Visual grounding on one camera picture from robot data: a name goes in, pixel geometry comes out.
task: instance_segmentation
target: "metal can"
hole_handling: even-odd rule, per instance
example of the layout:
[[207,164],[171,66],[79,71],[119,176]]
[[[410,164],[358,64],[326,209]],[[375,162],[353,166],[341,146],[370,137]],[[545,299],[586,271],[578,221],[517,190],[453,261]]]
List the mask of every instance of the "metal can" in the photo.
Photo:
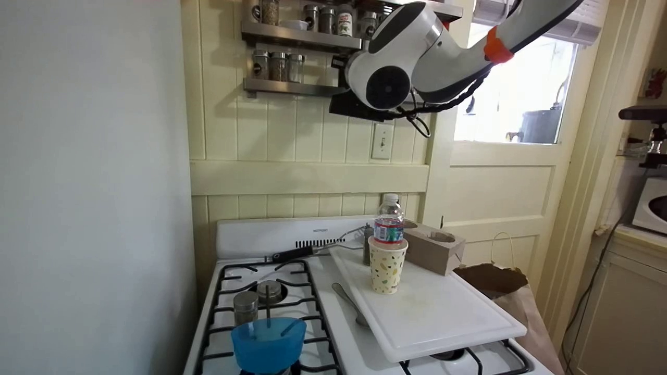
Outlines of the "metal can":
[[333,14],[337,14],[337,7],[329,7],[329,6],[321,6],[317,10],[317,18],[319,18],[319,31],[321,32],[333,32]]
[[348,6],[343,6],[337,17],[338,36],[355,36],[355,12]]
[[373,10],[364,12],[358,20],[358,37],[371,37],[378,29],[380,14]]
[[277,0],[262,0],[257,6],[253,6],[253,14],[262,22],[277,24],[277,20],[279,20],[279,1]]
[[253,77],[270,79],[270,51],[255,50],[255,53],[253,53]]
[[240,291],[233,295],[233,322],[235,325],[257,321],[257,313],[258,313],[258,294]]
[[270,79],[288,81],[288,55],[287,51],[270,53]]
[[317,3],[305,6],[305,20],[309,22],[309,31],[319,31],[319,6]]
[[288,53],[288,79],[300,81],[300,66],[305,64],[305,53]]

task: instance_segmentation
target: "window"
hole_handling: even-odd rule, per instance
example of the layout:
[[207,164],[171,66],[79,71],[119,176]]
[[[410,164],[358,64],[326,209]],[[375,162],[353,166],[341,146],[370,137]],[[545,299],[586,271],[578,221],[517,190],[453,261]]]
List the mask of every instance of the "window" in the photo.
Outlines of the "window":
[[[490,26],[471,26],[475,44]],[[473,97],[459,106],[459,142],[554,144],[578,44],[540,37],[493,68]]]

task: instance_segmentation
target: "cardboard box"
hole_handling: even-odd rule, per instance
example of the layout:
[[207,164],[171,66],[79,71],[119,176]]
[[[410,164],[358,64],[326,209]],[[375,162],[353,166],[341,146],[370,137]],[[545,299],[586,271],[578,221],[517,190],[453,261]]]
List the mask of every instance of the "cardboard box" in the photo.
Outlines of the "cardboard box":
[[404,221],[411,244],[407,261],[438,274],[451,274],[463,263],[465,241],[448,231]]

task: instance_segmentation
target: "spice jar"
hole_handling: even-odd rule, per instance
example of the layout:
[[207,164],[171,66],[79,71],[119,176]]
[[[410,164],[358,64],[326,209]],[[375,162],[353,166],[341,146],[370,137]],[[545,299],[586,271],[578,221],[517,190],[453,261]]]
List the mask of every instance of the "spice jar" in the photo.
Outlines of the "spice jar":
[[319,31],[321,32],[333,32],[333,14],[337,14],[337,7],[329,7],[329,6],[321,6],[317,10],[317,18],[319,18]]
[[317,3],[305,6],[305,20],[309,22],[309,31],[319,31],[319,6]]
[[287,51],[270,53],[270,79],[288,81],[288,55]]
[[338,36],[355,36],[355,12],[350,6],[341,6],[337,17]]
[[300,81],[300,66],[305,64],[305,53],[288,53],[288,79]]
[[364,12],[358,20],[358,37],[371,37],[378,29],[380,14],[373,10]]
[[262,0],[257,6],[253,6],[253,14],[262,22],[277,24],[279,3],[277,0]]
[[253,77],[270,79],[270,51],[255,50],[255,53],[253,53]]

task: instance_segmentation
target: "wall outlet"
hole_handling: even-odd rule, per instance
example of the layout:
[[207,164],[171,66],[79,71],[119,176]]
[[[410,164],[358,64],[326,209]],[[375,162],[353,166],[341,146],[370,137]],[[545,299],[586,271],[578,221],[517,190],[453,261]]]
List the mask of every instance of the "wall outlet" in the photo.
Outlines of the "wall outlet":
[[394,146],[394,124],[391,122],[375,122],[375,136],[373,136],[373,154],[375,160],[391,160],[393,157],[393,146]]

